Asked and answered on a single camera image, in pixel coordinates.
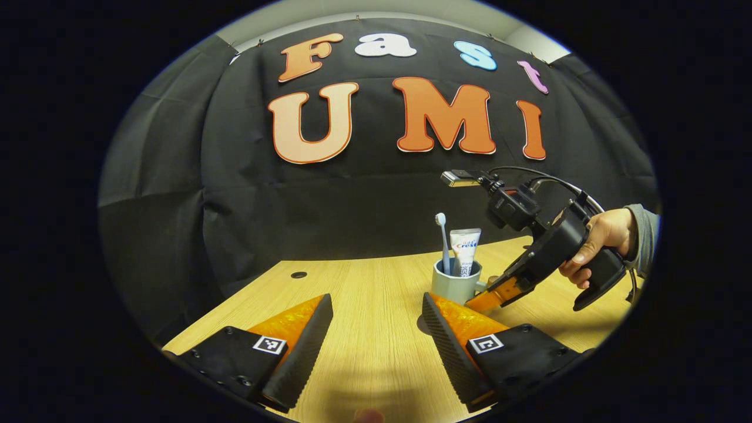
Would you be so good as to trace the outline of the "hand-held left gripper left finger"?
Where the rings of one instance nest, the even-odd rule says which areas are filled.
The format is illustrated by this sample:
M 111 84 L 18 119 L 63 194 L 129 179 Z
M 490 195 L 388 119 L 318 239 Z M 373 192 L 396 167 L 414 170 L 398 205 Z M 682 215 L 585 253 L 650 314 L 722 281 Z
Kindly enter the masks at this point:
M 333 319 L 323 294 L 250 328 L 225 326 L 183 353 L 164 353 L 210 385 L 287 414 L 298 404 Z

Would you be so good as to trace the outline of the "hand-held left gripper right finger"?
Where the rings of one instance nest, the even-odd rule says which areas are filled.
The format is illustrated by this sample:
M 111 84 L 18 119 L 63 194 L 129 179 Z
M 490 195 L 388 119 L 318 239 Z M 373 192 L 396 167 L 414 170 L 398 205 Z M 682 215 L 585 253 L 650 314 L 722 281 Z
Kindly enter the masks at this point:
M 460 402 L 468 412 L 520 401 L 589 358 L 532 324 L 506 327 L 426 292 L 422 319 Z

